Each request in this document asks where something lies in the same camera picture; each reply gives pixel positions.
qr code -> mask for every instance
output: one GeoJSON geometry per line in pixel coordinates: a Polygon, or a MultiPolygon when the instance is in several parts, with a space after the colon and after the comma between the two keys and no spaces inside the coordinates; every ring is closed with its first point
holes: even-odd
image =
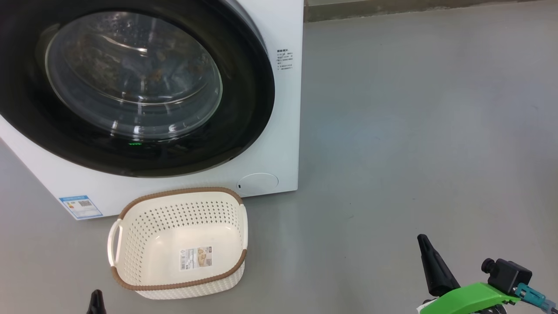
{"type": "Polygon", "coordinates": [[[91,206],[91,202],[89,202],[89,201],[78,201],[78,203],[83,207],[91,206]]]}

front-loading washing machine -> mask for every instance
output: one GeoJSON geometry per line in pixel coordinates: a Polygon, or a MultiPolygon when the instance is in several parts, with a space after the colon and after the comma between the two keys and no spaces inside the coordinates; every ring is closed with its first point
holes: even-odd
{"type": "Polygon", "coordinates": [[[297,189],[302,0],[0,3],[0,137],[76,219],[297,189]]]}

gray floor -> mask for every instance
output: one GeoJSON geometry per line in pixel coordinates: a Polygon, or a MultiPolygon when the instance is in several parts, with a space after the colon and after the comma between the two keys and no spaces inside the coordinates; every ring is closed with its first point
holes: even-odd
{"type": "MultiPolygon", "coordinates": [[[[111,277],[112,218],[76,222],[0,146],[5,313],[414,313],[416,235],[462,285],[487,258],[558,299],[558,2],[305,26],[300,189],[246,200],[244,278],[150,301],[111,277]]],[[[510,313],[539,313],[516,306],[510,313]]]]}

white plastic basket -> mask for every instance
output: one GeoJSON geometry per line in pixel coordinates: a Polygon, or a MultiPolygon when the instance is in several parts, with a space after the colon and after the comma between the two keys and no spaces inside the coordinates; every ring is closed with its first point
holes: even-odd
{"type": "Polygon", "coordinates": [[[234,287],[244,273],[247,246],[240,196],[225,188],[194,188],[131,202],[110,228],[107,253],[122,287],[149,299],[180,299],[234,287]]]}

basket label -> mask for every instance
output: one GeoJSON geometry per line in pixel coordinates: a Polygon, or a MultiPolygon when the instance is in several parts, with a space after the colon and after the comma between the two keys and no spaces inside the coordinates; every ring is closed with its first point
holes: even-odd
{"type": "Polygon", "coordinates": [[[180,250],[180,271],[209,267],[213,264],[212,255],[213,249],[211,246],[180,250]]]}
{"type": "Polygon", "coordinates": [[[87,195],[61,197],[60,202],[64,204],[76,219],[101,217],[103,215],[87,195]]]}

